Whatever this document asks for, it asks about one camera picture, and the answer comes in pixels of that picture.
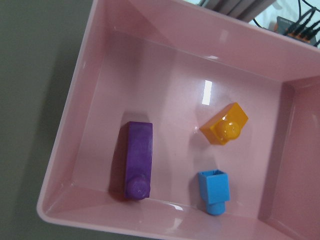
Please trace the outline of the purple wedge block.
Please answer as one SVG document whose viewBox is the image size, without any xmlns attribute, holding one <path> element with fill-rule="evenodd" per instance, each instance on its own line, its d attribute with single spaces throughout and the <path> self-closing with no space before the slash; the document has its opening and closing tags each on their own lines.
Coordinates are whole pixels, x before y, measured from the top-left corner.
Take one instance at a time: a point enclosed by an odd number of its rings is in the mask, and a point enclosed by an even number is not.
<svg viewBox="0 0 320 240">
<path fill-rule="evenodd" d="M 150 196 L 153 154 L 153 124 L 130 121 L 124 196 L 131 200 L 143 200 Z"/>
</svg>

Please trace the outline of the orange wedge block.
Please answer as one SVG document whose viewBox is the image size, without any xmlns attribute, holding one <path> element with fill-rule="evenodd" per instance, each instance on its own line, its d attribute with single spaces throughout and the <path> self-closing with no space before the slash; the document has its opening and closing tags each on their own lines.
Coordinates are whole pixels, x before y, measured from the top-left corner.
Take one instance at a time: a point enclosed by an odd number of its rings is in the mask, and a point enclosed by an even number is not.
<svg viewBox="0 0 320 240">
<path fill-rule="evenodd" d="M 212 145 L 225 145 L 237 139 L 248 121 L 248 116 L 237 103 L 230 103 L 199 129 Z"/>
</svg>

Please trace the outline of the small blue block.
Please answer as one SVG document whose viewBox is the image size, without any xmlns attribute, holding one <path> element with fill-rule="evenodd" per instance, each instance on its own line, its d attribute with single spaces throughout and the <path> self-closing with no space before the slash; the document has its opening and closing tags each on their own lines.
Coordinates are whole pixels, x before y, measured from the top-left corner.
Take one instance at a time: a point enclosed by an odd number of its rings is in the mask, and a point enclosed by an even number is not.
<svg viewBox="0 0 320 240">
<path fill-rule="evenodd" d="M 197 174 L 200 197 L 205 202 L 206 212 L 219 216 L 226 211 L 226 202 L 230 200 L 230 186 L 228 174 L 213 169 L 200 171 Z"/>
</svg>

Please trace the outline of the pink plastic box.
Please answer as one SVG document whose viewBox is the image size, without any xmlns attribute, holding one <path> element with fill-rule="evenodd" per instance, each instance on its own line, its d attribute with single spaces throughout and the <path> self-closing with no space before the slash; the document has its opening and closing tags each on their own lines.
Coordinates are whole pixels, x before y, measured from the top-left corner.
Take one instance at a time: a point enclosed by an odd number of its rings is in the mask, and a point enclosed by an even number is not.
<svg viewBox="0 0 320 240">
<path fill-rule="evenodd" d="M 227 105 L 239 137 L 200 127 Z M 152 124 L 149 197 L 125 198 L 129 122 Z M 198 172 L 228 174 L 210 215 Z M 320 51 L 178 0 L 95 0 L 40 191 L 46 222 L 164 240 L 320 237 Z"/>
</svg>

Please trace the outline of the orange terminal block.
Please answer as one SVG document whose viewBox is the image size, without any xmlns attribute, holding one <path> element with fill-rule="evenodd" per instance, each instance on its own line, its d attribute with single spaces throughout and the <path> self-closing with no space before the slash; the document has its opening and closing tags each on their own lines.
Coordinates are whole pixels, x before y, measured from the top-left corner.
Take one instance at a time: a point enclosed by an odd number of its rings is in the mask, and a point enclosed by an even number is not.
<svg viewBox="0 0 320 240">
<path fill-rule="evenodd" d="M 316 38 L 316 35 L 320 33 L 319 20 L 307 26 L 307 23 L 300 24 L 278 16 L 273 30 L 278 34 L 285 35 L 308 45 L 314 47 L 320 46 L 320 40 Z"/>
</svg>

